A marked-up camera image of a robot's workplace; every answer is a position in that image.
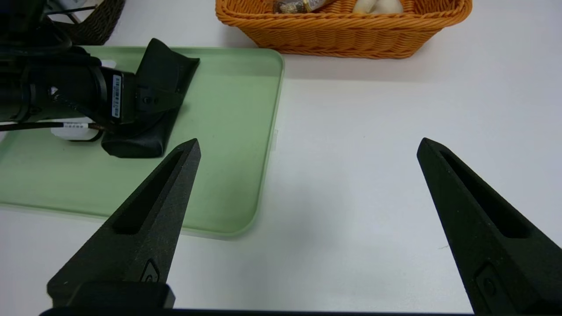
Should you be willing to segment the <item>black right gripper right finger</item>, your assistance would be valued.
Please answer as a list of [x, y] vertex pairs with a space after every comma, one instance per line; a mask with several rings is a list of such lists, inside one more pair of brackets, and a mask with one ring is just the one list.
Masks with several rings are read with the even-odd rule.
[[560, 246], [443, 144], [416, 156], [474, 314], [560, 314]]

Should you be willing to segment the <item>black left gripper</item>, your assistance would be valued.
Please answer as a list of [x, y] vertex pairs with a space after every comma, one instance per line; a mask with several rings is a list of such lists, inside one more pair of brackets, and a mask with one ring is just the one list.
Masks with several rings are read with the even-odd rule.
[[[96, 100], [94, 121], [110, 130], [135, 120], [135, 74], [104, 66], [94, 68]], [[155, 114], [180, 108], [185, 98], [181, 89], [136, 87], [136, 113]]]

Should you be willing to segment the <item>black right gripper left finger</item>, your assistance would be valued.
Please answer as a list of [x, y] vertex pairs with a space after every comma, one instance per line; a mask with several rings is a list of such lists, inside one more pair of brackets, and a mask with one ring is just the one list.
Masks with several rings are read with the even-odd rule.
[[201, 150], [178, 145], [49, 280], [55, 308], [171, 308], [167, 285]]

